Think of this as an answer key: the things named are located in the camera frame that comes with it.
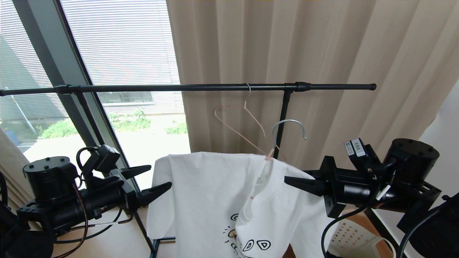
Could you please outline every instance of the shirt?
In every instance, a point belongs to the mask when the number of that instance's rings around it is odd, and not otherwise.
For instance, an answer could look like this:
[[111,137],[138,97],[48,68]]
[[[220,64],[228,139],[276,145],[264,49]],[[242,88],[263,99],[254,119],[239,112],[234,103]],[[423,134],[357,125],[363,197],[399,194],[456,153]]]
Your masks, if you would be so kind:
[[320,238],[331,221],[324,199],[285,184],[284,176],[313,179],[254,154],[160,158],[152,186],[171,181],[172,187],[149,205],[147,234],[161,238],[175,228],[180,258],[280,258],[289,243],[297,258],[321,257]]

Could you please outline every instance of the beige curtain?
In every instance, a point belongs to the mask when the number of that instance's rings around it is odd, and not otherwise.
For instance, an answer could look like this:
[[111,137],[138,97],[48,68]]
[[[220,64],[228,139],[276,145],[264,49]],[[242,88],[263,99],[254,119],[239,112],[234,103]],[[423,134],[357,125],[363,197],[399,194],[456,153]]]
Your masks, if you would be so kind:
[[[281,153],[302,169],[324,155],[350,162],[343,142],[361,137],[383,158],[391,141],[417,139],[459,78],[459,2],[168,1],[182,84],[376,83],[376,91],[293,93]],[[248,92],[183,92],[192,151],[252,152],[214,117]],[[252,92],[248,109],[267,133],[283,92]],[[269,151],[271,143],[241,109],[223,119]]]
[[22,168],[27,163],[18,147],[0,129],[0,172],[6,179],[8,206],[12,211],[16,211],[34,198],[30,184],[22,173]]

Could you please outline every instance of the clothes hanger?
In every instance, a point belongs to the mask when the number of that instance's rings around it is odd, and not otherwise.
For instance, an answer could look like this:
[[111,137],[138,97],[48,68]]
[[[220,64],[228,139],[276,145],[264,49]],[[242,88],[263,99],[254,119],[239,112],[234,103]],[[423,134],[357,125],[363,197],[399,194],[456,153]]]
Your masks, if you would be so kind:
[[276,131],[276,127],[277,127],[278,125],[280,125],[281,123],[285,123],[285,122],[288,122],[288,121],[292,121],[292,122],[295,122],[295,123],[298,123],[299,125],[301,125],[301,128],[302,128],[302,130],[303,130],[303,138],[304,138],[305,140],[307,140],[307,138],[306,138],[306,129],[304,128],[304,125],[303,125],[301,122],[299,122],[299,121],[297,121],[297,120],[294,120],[294,119],[285,119],[285,120],[279,121],[279,122],[277,122],[277,123],[273,126],[273,130],[272,130],[272,132],[271,132],[271,136],[272,136],[273,139],[274,139],[274,145],[273,145],[273,148],[271,149],[271,151],[266,155],[266,158],[265,158],[266,160],[273,160],[273,158],[272,158],[271,156],[273,155],[273,152],[274,152],[274,150],[276,149],[276,147],[278,147],[278,146],[276,145],[277,137],[276,137],[275,134],[274,134],[274,132]]
[[[225,121],[223,121],[223,119],[221,119],[220,117],[218,117],[217,115],[217,110],[218,109],[222,109],[223,110],[227,110],[228,108],[230,107],[237,107],[237,108],[243,108],[245,111],[247,111],[247,113],[249,113],[249,115],[253,118],[253,120],[255,120],[255,122],[257,122],[258,126],[261,128],[261,131],[263,132],[263,137],[267,140],[272,140],[270,138],[268,138],[266,136],[266,133],[264,131],[264,128],[263,126],[260,124],[260,122],[255,118],[254,115],[252,115],[252,113],[247,109],[247,100],[249,99],[250,95],[252,94],[252,89],[250,88],[250,85],[247,84],[247,86],[249,87],[249,95],[246,97],[246,99],[244,100],[244,106],[239,106],[239,105],[228,105],[228,106],[221,106],[221,107],[217,107],[215,110],[214,110],[214,114],[215,114],[215,117],[220,120],[226,127],[228,127],[229,129],[233,130],[233,132],[237,133],[240,137],[242,137],[244,140],[246,140],[248,143],[250,143],[253,147],[255,147],[257,150],[259,150],[262,154],[264,154],[266,156],[266,153],[261,150],[260,148],[258,148],[255,144],[253,144],[251,141],[249,141],[246,137],[244,137],[242,134],[240,134],[238,131],[236,131],[234,128],[232,128],[230,125],[228,125],[227,123],[225,123]],[[284,154],[282,154],[282,157],[284,158],[284,161],[287,161],[287,159],[285,158]]]

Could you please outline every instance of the printed graphic on shirt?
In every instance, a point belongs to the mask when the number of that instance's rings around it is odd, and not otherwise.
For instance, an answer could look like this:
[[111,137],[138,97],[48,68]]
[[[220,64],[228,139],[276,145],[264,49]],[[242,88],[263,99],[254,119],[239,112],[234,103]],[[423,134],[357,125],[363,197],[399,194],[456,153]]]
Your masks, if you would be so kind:
[[[238,214],[233,214],[230,219],[236,221],[237,217]],[[257,243],[258,248],[262,251],[268,250],[271,247],[271,242],[268,240],[254,241],[253,239],[251,239],[247,241],[245,245],[242,245],[241,241],[237,237],[236,229],[231,229],[230,226],[227,226],[227,228],[224,229],[223,234],[226,233],[229,237],[229,240],[226,240],[225,243],[231,242],[231,248],[233,248],[233,253],[237,258],[253,258],[245,255],[244,252],[252,250],[252,248],[255,246],[255,242]]]

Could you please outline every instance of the white basket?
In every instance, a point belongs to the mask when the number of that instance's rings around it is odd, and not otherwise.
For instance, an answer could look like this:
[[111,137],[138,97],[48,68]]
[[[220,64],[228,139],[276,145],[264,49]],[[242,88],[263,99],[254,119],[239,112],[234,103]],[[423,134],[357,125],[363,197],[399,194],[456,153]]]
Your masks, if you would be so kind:
[[343,258],[380,258],[376,244],[381,240],[385,240],[391,247],[395,258],[394,246],[387,239],[373,235],[353,221],[343,219],[331,238],[328,251]]

